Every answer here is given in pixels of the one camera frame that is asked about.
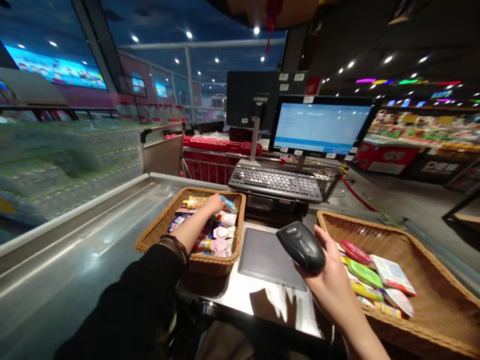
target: hand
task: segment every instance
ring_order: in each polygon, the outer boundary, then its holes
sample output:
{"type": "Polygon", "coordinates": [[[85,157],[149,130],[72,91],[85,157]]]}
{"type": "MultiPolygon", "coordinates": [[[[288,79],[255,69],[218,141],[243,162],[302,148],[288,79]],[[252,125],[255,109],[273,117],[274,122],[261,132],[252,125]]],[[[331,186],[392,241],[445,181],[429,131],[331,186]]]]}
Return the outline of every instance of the hand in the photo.
{"type": "Polygon", "coordinates": [[[295,268],[325,316],[338,326],[341,332],[349,328],[355,329],[367,319],[352,289],[337,244],[329,233],[319,226],[315,225],[314,229],[317,237],[325,244],[325,267],[318,274],[306,272],[297,264],[295,268]]]}
{"type": "Polygon", "coordinates": [[[222,211],[224,206],[225,203],[222,201],[220,194],[217,192],[207,197],[201,208],[208,211],[210,215],[213,215],[222,211]]]}

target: supermarket aisle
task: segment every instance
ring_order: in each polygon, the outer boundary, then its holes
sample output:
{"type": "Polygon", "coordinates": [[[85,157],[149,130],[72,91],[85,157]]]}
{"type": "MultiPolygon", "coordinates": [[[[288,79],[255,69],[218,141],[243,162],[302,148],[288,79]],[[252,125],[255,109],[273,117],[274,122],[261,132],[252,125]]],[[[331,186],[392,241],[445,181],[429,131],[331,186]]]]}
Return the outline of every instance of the supermarket aisle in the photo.
{"type": "MultiPolygon", "coordinates": [[[[476,248],[461,239],[442,220],[442,216],[459,203],[464,196],[440,185],[401,180],[372,172],[348,171],[356,183],[353,189],[367,195],[387,214],[402,215],[413,220],[422,230],[437,240],[465,264],[480,273],[480,243],[476,248]]],[[[333,198],[332,204],[357,209],[365,207],[351,194],[333,198]]],[[[475,209],[480,214],[480,207],[475,209]]]]}

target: red package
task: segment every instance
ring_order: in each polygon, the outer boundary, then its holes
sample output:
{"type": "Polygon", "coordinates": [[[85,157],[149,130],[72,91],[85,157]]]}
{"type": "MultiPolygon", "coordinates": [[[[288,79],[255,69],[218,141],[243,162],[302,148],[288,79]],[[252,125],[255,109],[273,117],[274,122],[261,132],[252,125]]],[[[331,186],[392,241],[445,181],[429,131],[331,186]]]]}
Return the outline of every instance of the red package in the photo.
{"type": "Polygon", "coordinates": [[[348,240],[342,240],[340,242],[340,246],[343,250],[345,250],[346,254],[349,257],[359,262],[360,264],[368,265],[372,262],[372,258],[370,258],[370,256],[365,251],[363,251],[353,242],[348,240]]]}

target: stainless steel counter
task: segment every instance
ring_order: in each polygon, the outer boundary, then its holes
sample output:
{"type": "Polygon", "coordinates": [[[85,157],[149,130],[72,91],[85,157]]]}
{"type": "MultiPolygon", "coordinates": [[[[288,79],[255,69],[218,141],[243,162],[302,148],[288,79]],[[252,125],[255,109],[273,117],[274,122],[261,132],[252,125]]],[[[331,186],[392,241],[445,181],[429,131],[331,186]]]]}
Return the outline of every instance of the stainless steel counter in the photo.
{"type": "MultiPolygon", "coordinates": [[[[50,359],[55,349],[79,327],[94,308],[101,292],[115,282],[125,267],[140,258],[136,238],[156,218],[180,189],[196,186],[227,190],[224,185],[174,176],[142,175],[71,212],[0,245],[0,358],[50,359]]],[[[311,207],[305,222],[316,222],[325,209],[379,222],[380,214],[322,205],[311,207]]],[[[415,232],[415,225],[394,217],[422,241],[457,277],[468,285],[480,280],[458,259],[438,251],[435,241],[415,232]]],[[[275,231],[250,219],[245,227],[275,231]]],[[[255,308],[251,293],[281,286],[238,273],[235,264],[228,281],[199,286],[198,276],[182,279],[179,293],[203,297],[243,313],[270,319],[255,308]]],[[[294,291],[295,319],[289,326],[320,337],[313,303],[306,292],[294,291]]]]}

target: wicker basket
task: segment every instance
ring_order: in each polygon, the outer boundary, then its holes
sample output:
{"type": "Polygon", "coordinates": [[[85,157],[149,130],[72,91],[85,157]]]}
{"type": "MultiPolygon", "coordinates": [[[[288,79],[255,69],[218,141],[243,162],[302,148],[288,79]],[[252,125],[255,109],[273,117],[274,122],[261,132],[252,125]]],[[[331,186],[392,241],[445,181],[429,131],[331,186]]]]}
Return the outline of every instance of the wicker basket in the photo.
{"type": "Polygon", "coordinates": [[[190,255],[189,270],[194,273],[213,276],[226,276],[230,274],[232,267],[238,260],[240,251],[242,250],[242,226],[244,224],[246,197],[238,192],[214,191],[197,187],[183,188],[136,240],[135,249],[141,253],[145,253],[150,246],[159,241],[162,235],[168,234],[167,229],[175,217],[175,212],[183,205],[184,200],[188,200],[190,195],[206,198],[215,193],[222,194],[227,199],[233,201],[238,209],[231,256],[215,257],[193,253],[190,255]]]}
{"type": "Polygon", "coordinates": [[[411,319],[362,304],[373,330],[389,343],[427,359],[480,359],[480,301],[405,231],[332,212],[317,213],[333,240],[352,241],[367,254],[398,263],[417,292],[411,319]]]}

